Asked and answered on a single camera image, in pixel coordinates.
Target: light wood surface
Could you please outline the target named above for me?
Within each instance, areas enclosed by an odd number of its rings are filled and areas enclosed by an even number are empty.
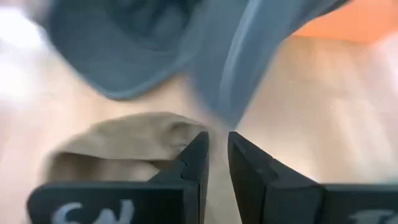
[[[20,223],[43,156],[98,121],[171,111],[225,137],[228,130],[201,105],[186,76],[138,99],[107,100],[76,76],[38,28],[19,26],[25,28],[0,30],[1,223]],[[397,43],[394,37],[375,45],[286,40],[238,131],[320,182],[396,179]]]

